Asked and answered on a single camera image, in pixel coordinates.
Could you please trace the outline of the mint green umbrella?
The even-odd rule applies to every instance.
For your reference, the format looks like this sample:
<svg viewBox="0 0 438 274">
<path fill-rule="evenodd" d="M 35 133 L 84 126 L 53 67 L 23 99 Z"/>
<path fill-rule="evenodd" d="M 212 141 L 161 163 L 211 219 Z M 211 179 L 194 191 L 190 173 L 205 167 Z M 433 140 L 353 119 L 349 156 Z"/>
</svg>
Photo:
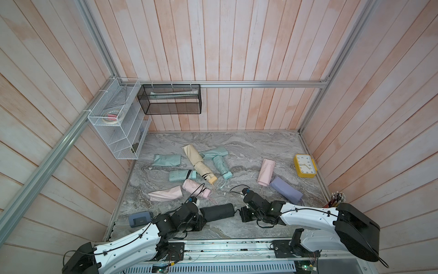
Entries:
<svg viewBox="0 0 438 274">
<path fill-rule="evenodd" d="M 225 180 L 232 178 L 233 174 L 230 171 L 228 165 L 226 164 L 223 156 L 221 155 L 215 156 L 213 158 L 213 164 Z"/>
<path fill-rule="evenodd" d="M 171 183 L 184 182 L 187 179 L 195 180 L 196 178 L 196 170 L 173 170 L 169 172 L 168 177 Z"/>
</svg>

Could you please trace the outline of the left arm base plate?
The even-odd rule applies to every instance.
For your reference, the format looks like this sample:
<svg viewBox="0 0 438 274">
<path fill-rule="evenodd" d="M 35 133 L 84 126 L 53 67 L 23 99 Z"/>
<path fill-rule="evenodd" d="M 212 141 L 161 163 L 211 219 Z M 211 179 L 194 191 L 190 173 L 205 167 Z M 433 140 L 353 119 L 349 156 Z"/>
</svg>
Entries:
<svg viewBox="0 0 438 274">
<path fill-rule="evenodd" d="M 181 261 L 184 259 L 184 242 L 160 243 L 156 247 L 157 254 L 154 261 Z"/>
</svg>

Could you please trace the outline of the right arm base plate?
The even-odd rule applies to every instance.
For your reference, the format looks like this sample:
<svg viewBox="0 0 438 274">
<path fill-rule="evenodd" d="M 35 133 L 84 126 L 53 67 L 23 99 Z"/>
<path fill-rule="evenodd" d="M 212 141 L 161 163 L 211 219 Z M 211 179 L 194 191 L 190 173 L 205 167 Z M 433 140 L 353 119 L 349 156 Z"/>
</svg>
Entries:
<svg viewBox="0 0 438 274">
<path fill-rule="evenodd" d="M 274 240 L 270 249 L 274 251 L 277 259 L 280 258 L 313 258 L 320 257 L 321 252 L 311 252 L 306 250 L 303 246 L 293 243 L 292 240 Z"/>
</svg>

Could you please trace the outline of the mint green sleeve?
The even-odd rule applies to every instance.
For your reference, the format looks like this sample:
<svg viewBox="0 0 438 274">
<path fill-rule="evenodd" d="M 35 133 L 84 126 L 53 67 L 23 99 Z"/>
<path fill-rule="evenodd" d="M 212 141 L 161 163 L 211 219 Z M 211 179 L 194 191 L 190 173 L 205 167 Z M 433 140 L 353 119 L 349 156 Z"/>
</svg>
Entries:
<svg viewBox="0 0 438 274">
<path fill-rule="evenodd" d="M 210 150 L 200 152 L 200 156 L 204 160 L 212 160 L 216 156 L 227 156 L 229 154 L 225 147 L 216 147 Z"/>
<path fill-rule="evenodd" d="M 180 154 L 160 155 L 156 154 L 152 166 L 156 167 L 176 167 L 181 164 Z"/>
</svg>

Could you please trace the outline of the beige umbrella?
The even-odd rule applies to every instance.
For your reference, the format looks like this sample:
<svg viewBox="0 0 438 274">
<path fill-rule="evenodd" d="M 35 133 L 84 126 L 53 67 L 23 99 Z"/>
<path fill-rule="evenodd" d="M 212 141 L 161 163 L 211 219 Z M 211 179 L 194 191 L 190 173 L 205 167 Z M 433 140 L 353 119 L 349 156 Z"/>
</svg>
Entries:
<svg viewBox="0 0 438 274">
<path fill-rule="evenodd" d="M 198 162 L 194 165 L 194 167 L 200 176 L 211 185 L 214 185 L 217 182 L 217 177 L 212 170 L 204 164 L 204 162 Z"/>
</svg>

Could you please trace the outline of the pink sleeve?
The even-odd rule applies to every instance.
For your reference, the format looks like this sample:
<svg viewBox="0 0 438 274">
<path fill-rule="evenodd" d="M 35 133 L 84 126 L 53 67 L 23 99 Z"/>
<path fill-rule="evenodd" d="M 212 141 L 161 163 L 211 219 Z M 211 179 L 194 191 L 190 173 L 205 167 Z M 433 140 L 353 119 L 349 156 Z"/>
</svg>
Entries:
<svg viewBox="0 0 438 274">
<path fill-rule="evenodd" d="M 180 186 L 176 186 L 167 190 L 158 190 L 148 193 L 150 201 L 153 202 L 167 202 L 183 197 Z"/>
</svg>

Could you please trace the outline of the black umbrella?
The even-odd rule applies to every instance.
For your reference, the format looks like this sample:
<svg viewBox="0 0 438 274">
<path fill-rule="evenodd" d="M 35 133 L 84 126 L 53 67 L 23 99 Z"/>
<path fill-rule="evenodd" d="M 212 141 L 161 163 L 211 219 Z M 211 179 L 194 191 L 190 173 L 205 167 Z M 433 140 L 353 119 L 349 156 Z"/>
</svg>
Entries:
<svg viewBox="0 0 438 274">
<path fill-rule="evenodd" d="M 215 205 L 201 208 L 200 212 L 207 223 L 234 217 L 236 210 L 233 204 Z"/>
</svg>

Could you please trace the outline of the pink umbrella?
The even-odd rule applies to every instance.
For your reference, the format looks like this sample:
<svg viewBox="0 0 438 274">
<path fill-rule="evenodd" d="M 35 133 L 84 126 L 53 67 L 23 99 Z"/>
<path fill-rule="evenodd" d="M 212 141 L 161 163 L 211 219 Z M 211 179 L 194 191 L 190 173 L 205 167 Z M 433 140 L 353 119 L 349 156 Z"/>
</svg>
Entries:
<svg viewBox="0 0 438 274">
<path fill-rule="evenodd" d="M 271 177 L 274 171 L 276 162 L 269 159 L 264 159 L 261 165 L 260 173 L 257 179 L 257 183 L 261 186 L 269 186 Z"/>
<path fill-rule="evenodd" d="M 190 192 L 192 196 L 201 197 L 203 199 L 209 198 L 211 194 L 211 190 L 206 188 L 204 184 L 199 184 L 192 179 L 186 179 L 182 188 L 187 192 Z"/>
</svg>

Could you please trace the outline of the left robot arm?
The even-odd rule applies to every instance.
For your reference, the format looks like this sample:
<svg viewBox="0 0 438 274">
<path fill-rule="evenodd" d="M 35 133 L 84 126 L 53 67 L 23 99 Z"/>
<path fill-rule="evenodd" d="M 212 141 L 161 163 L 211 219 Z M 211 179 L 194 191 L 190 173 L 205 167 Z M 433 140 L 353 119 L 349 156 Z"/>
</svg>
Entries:
<svg viewBox="0 0 438 274">
<path fill-rule="evenodd" d="M 143 261 L 166 261 L 170 266 L 181 260 L 182 250 L 173 248 L 169 240 L 180 232 L 200 231 L 204 224 L 197 198 L 191 196 L 179 208 L 157 215 L 132 234 L 100 245 L 81 245 L 63 262 L 62 273 L 117 274 Z"/>
</svg>

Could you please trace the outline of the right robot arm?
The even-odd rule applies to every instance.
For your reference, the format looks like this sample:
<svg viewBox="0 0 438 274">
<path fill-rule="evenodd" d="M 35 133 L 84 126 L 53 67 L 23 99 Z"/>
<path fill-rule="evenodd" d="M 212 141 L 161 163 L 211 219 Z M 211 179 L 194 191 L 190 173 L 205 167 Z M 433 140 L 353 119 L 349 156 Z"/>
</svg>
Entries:
<svg viewBox="0 0 438 274">
<path fill-rule="evenodd" d="M 348 251 L 365 261 L 377 262 L 380 226 L 348 203 L 332 208 L 268 202 L 249 188 L 242 190 L 244 222 L 263 223 L 264 229 L 297 226 L 289 243 L 292 254 L 313 255 L 321 250 Z"/>
</svg>

